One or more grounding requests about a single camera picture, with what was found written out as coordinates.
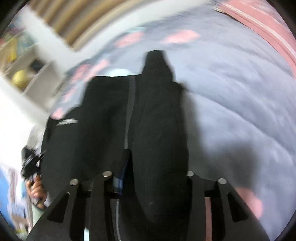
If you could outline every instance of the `metal screw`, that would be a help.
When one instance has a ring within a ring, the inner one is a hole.
[[[102,175],[103,175],[104,177],[110,177],[110,176],[112,175],[112,172],[110,172],[110,171],[105,171],[105,172],[102,173]]]
[[[192,177],[193,175],[194,175],[194,172],[193,172],[193,171],[188,171],[188,172],[187,172],[187,176],[188,176],[188,177]]]
[[[218,182],[222,185],[226,184],[227,183],[227,180],[225,178],[219,178],[218,179]]]
[[[77,185],[78,184],[78,180],[77,179],[72,179],[71,181],[70,181],[70,185],[71,186],[75,186],[75,185]]]

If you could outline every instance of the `black mount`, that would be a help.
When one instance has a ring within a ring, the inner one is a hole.
[[[127,152],[126,149],[121,164],[127,161]],[[115,171],[99,174],[92,181],[71,180],[46,209],[27,241],[80,240],[86,226],[90,241],[115,241],[110,200],[124,198],[114,187],[116,176]],[[211,199],[213,241],[269,240],[257,218],[226,179],[209,181],[192,172],[187,176],[192,196],[186,240],[205,241],[205,197]]]

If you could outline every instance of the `pink pattern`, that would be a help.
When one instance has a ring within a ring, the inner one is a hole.
[[[86,78],[83,80],[84,82],[89,82],[96,74],[101,71],[102,69],[108,67],[110,65],[110,62],[106,59],[102,59],[97,65],[91,68],[90,72],[86,76]]]
[[[90,64],[83,64],[75,71],[75,74],[72,76],[70,82],[75,84],[77,80],[81,79],[84,73],[89,69]]]
[[[258,199],[255,194],[247,188],[235,188],[241,198],[245,201],[248,205],[250,210],[254,213],[256,218],[262,217],[263,214],[263,204],[260,199]]]
[[[296,40],[277,11],[265,0],[229,0],[219,7],[254,30],[272,45],[291,66],[296,76]]]
[[[66,94],[64,95],[63,102],[64,102],[64,103],[68,102],[68,101],[71,99],[71,97],[74,95],[74,93],[76,92],[76,90],[77,90],[77,86],[73,86],[73,87],[68,91],[68,93],[66,93]]]
[[[60,120],[64,117],[64,115],[65,115],[65,112],[60,107],[55,112],[52,113],[51,118],[55,120]]]
[[[192,30],[185,29],[167,36],[162,42],[165,44],[169,44],[169,43],[182,44],[182,43],[188,43],[199,37],[200,35],[198,33]]]
[[[142,39],[143,35],[144,35],[143,32],[135,32],[135,33],[128,34],[123,38],[121,38],[120,40],[118,40],[115,43],[115,46],[117,48],[123,48],[125,46],[134,44],[136,42],[139,42]]]

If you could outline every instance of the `black clothing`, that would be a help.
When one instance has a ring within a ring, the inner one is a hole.
[[[152,51],[142,74],[95,77],[80,107],[62,120],[49,119],[41,172],[50,197],[73,178],[84,181],[110,170],[126,144],[133,162],[121,200],[125,236],[178,239],[188,207],[188,149],[182,87],[172,78],[162,52]],[[78,122],[57,126],[71,118]]]

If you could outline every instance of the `wooden frame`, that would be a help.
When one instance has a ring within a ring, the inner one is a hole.
[[[30,7],[78,50],[112,20],[144,1],[149,0],[30,0]]]

